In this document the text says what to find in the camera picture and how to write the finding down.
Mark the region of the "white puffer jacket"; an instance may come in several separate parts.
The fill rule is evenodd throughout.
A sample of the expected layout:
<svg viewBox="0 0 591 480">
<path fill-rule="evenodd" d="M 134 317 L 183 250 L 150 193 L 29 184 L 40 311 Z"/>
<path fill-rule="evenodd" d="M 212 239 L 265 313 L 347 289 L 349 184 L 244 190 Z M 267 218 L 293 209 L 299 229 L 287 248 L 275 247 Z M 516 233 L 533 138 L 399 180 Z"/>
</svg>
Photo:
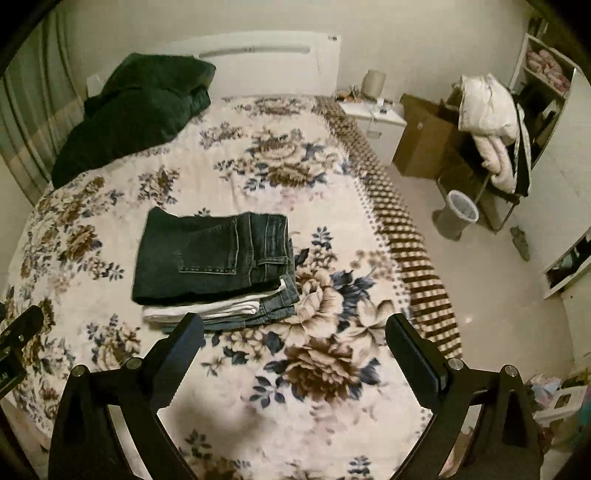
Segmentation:
<svg viewBox="0 0 591 480">
<path fill-rule="evenodd" d="M 458 129 L 499 137 L 506 145 L 517 140 L 518 114 L 510 91 L 492 74 L 462 76 Z"/>
</svg>

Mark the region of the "floral bed blanket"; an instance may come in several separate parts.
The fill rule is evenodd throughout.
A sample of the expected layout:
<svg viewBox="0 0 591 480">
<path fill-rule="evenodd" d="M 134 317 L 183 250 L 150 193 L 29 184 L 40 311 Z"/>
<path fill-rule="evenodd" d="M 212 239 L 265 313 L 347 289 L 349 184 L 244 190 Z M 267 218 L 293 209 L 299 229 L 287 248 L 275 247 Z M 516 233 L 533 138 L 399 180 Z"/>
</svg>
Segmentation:
<svg viewBox="0 0 591 480">
<path fill-rule="evenodd" d="M 160 418 L 203 479 L 388 479 L 425 430 L 385 339 L 406 315 L 446 356 L 456 317 L 422 234 L 328 98 L 214 103 L 170 142 L 49 187 L 7 314 L 44 313 L 9 402 L 49 438 L 71 369 L 145 355 L 184 307 L 209 322 Z"/>
</svg>

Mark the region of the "white bed headboard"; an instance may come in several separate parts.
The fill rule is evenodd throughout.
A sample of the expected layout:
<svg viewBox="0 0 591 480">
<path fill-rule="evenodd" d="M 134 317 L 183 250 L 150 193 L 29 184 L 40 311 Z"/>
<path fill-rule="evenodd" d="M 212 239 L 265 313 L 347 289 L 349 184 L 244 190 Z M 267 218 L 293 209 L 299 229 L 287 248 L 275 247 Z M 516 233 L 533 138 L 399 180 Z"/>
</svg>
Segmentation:
<svg viewBox="0 0 591 480">
<path fill-rule="evenodd" d="M 243 96 L 331 96 L 337 88 L 339 35 L 246 31 L 152 46 L 146 54 L 192 55 L 216 67 L 213 101 Z"/>
</svg>

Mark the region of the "pink puffer jacket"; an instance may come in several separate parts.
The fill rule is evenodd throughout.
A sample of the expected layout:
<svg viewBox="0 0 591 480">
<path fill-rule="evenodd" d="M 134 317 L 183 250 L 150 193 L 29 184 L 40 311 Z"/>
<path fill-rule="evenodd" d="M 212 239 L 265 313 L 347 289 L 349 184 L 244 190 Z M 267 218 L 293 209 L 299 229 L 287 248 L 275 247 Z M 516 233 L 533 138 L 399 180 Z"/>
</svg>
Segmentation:
<svg viewBox="0 0 591 480">
<path fill-rule="evenodd" d="M 498 136 L 472 135 L 482 158 L 481 165 L 490 174 L 493 186 L 507 194 L 514 194 L 516 180 L 513 166 L 503 140 Z"/>
</svg>

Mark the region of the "white nightstand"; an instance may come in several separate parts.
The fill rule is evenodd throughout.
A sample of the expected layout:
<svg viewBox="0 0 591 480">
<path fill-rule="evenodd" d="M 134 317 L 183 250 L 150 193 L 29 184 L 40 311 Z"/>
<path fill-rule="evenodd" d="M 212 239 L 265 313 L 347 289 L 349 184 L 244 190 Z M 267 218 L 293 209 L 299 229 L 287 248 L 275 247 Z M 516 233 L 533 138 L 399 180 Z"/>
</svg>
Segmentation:
<svg viewBox="0 0 591 480">
<path fill-rule="evenodd" d="M 394 110 L 384 110 L 373 103 L 339 102 L 339 107 L 355 120 L 381 163 L 391 165 L 407 121 Z"/>
</svg>

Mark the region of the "brown cardboard box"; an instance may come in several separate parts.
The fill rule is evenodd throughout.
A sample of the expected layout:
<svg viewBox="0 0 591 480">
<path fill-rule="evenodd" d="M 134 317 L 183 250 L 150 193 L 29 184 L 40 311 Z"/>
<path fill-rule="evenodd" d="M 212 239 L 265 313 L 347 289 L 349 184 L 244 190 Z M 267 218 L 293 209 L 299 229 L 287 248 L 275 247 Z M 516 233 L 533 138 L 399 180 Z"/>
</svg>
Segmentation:
<svg viewBox="0 0 591 480">
<path fill-rule="evenodd" d="M 457 117 L 442 104 L 404 94 L 401 103 L 407 126 L 393 157 L 403 176 L 436 180 L 455 162 L 465 134 Z"/>
</svg>

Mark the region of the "grey green striped curtain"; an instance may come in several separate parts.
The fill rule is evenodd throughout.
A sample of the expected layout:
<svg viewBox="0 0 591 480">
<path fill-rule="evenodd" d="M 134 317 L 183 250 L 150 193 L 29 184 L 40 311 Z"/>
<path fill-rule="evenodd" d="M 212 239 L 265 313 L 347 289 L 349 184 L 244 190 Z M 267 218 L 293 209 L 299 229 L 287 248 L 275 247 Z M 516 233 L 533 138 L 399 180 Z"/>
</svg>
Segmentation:
<svg viewBox="0 0 591 480">
<path fill-rule="evenodd" d="M 1 76 L 1 160 L 34 204 L 51 182 L 59 151 L 81 122 L 65 6 L 35 27 Z"/>
</svg>

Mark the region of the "dark green folded quilt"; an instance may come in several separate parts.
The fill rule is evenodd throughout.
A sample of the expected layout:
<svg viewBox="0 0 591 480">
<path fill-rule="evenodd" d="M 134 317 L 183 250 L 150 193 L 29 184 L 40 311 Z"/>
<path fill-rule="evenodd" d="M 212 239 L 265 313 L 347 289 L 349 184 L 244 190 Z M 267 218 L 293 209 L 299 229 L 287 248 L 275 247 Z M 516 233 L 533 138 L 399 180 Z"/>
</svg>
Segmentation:
<svg viewBox="0 0 591 480">
<path fill-rule="evenodd" d="M 187 96 L 168 90 L 130 89 L 104 99 L 68 135 L 51 174 L 60 188 L 79 174 L 172 141 L 211 104 L 200 86 Z"/>
</svg>

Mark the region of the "white wardrobe shelf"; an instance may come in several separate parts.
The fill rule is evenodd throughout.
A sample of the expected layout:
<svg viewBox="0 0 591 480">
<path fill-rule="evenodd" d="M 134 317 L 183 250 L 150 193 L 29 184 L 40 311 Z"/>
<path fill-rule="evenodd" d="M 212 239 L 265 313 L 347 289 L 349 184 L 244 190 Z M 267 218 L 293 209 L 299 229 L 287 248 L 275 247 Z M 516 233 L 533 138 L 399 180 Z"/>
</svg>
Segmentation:
<svg viewBox="0 0 591 480">
<path fill-rule="evenodd" d="M 532 72 L 529 50 L 548 50 L 570 80 L 561 94 Z M 509 83 L 532 136 L 532 186 L 512 213 L 526 234 L 536 280 L 524 307 L 521 371 L 565 377 L 590 366 L 590 261 L 572 260 L 590 238 L 590 84 L 578 66 L 531 35 Z"/>
</svg>

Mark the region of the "dark blue denim jeans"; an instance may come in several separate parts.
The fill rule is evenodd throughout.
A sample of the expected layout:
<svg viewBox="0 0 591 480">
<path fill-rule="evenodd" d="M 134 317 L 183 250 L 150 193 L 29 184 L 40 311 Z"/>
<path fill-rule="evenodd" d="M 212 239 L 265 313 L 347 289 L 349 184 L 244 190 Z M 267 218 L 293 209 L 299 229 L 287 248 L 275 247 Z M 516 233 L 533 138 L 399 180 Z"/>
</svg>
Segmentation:
<svg viewBox="0 0 591 480">
<path fill-rule="evenodd" d="M 177 217 L 155 207 L 140 240 L 131 299 L 176 306 L 274 290 L 292 262 L 286 216 Z"/>
</svg>

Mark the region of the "black metal chair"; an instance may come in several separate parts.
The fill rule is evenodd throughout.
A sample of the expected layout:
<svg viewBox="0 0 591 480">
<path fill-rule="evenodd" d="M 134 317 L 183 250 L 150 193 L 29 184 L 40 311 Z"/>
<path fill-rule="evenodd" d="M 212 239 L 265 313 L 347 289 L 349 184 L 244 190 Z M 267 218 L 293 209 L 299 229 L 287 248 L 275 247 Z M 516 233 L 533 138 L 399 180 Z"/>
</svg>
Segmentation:
<svg viewBox="0 0 591 480">
<path fill-rule="evenodd" d="M 459 82 L 454 86 L 448 102 L 444 105 L 446 109 L 456 115 L 458 123 L 459 106 L 461 101 Z M 490 181 L 490 174 L 481 165 L 482 158 L 476 148 L 474 140 L 472 139 L 472 135 L 474 134 L 463 132 L 465 136 L 458 147 L 457 155 L 459 159 L 473 171 L 473 175 L 481 182 L 480 191 L 476 195 L 477 200 L 480 200 L 483 197 L 484 192 L 488 190 L 492 195 L 496 195 L 502 198 L 505 202 L 517 206 L 523 198 L 528 197 L 530 194 L 532 186 L 533 155 L 530 132 L 526 122 L 526 112 L 518 98 L 512 93 L 511 95 L 514 99 L 518 114 L 519 134 L 515 142 L 509 145 L 504 144 L 507 147 L 513 166 L 514 178 L 516 180 L 515 193 L 507 194 L 493 186 Z"/>
</svg>

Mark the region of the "folded white pants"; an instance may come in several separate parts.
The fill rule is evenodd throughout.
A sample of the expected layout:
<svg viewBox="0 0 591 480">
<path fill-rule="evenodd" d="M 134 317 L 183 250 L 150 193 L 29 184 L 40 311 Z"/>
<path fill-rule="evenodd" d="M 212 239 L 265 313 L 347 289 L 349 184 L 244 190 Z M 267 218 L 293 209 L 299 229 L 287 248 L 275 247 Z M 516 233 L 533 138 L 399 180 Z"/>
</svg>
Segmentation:
<svg viewBox="0 0 591 480">
<path fill-rule="evenodd" d="M 259 311 L 260 304 L 264 299 L 283 292 L 286 288 L 286 280 L 280 279 L 280 286 L 274 290 L 245 294 L 228 300 L 167 307 L 144 306 L 142 308 L 142 319 L 147 322 L 176 323 L 186 314 L 201 315 L 205 319 L 217 319 L 233 315 L 252 315 Z"/>
</svg>

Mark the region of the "grey mesh waste bin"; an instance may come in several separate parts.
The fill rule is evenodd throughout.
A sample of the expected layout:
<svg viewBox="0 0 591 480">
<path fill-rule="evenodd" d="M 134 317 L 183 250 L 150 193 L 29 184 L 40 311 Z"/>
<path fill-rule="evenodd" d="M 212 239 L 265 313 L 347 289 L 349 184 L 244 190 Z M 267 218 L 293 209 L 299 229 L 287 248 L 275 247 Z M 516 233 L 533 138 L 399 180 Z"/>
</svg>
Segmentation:
<svg viewBox="0 0 591 480">
<path fill-rule="evenodd" d="M 451 190 L 442 210 L 433 212 L 432 220 L 438 233 L 453 241 L 459 241 L 464 231 L 479 221 L 477 205 L 465 193 Z"/>
</svg>

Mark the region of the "pink folded bedding on shelf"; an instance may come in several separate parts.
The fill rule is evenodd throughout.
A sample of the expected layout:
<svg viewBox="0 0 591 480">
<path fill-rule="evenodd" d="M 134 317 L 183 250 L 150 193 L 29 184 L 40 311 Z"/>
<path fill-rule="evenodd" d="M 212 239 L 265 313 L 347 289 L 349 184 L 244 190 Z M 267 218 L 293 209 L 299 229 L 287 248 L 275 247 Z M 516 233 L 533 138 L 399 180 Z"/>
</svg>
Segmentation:
<svg viewBox="0 0 591 480">
<path fill-rule="evenodd" d="M 570 90 L 570 80 L 564 75 L 561 65 L 546 49 L 529 50 L 526 54 L 528 68 L 561 94 Z"/>
</svg>

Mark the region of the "grey shoe on floor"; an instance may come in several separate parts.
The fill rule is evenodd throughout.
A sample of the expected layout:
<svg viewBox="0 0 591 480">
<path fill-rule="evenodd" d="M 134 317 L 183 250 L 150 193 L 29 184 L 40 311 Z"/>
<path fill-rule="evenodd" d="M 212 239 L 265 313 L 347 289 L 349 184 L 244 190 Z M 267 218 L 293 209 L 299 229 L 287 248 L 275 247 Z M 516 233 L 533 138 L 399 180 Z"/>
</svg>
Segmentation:
<svg viewBox="0 0 591 480">
<path fill-rule="evenodd" d="M 531 260 L 531 253 L 525 232 L 519 226 L 514 226 L 510 228 L 510 233 L 512 235 L 513 244 L 521 258 L 524 261 L 529 262 Z"/>
</svg>

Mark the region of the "folded light blue jeans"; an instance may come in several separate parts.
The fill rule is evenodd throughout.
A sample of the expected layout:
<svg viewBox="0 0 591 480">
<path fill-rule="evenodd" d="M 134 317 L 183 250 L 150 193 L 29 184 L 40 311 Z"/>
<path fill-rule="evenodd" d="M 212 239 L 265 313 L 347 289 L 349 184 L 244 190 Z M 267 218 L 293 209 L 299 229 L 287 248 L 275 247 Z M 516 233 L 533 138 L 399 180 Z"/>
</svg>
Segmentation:
<svg viewBox="0 0 591 480">
<path fill-rule="evenodd" d="M 283 292 L 264 299 L 260 304 L 259 311 L 252 315 L 233 315 L 217 319 L 205 319 L 201 315 L 198 315 L 201 320 L 204 321 L 204 330 L 208 333 L 242 330 L 245 328 L 267 325 L 293 316 L 294 313 L 296 313 L 296 304 L 298 301 L 297 284 L 296 279 L 294 278 L 294 273 L 282 275 L 280 279 L 286 280 L 287 288 L 284 289 Z M 179 322 L 152 323 L 168 327 L 176 325 Z"/>
</svg>

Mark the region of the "dark green pillow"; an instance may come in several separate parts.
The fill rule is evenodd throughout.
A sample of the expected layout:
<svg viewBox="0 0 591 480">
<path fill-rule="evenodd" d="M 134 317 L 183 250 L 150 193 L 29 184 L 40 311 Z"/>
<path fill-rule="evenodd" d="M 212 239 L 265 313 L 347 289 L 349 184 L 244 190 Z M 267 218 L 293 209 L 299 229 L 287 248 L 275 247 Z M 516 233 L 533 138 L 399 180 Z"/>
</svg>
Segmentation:
<svg viewBox="0 0 591 480">
<path fill-rule="evenodd" d="M 193 56 L 132 53 L 113 71 L 100 97 L 127 90 L 165 90 L 178 97 L 194 96 L 211 86 L 216 67 Z"/>
</svg>

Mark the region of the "beige cylindrical lamp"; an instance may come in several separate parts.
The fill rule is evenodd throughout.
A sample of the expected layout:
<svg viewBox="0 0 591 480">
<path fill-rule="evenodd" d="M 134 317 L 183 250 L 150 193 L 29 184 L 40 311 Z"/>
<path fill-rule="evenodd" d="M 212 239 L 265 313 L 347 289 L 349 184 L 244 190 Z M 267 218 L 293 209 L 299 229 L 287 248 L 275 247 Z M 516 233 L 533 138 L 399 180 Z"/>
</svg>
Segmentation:
<svg viewBox="0 0 591 480">
<path fill-rule="evenodd" d="M 379 70 L 370 69 L 362 81 L 363 97 L 376 100 L 382 95 L 387 75 Z"/>
</svg>

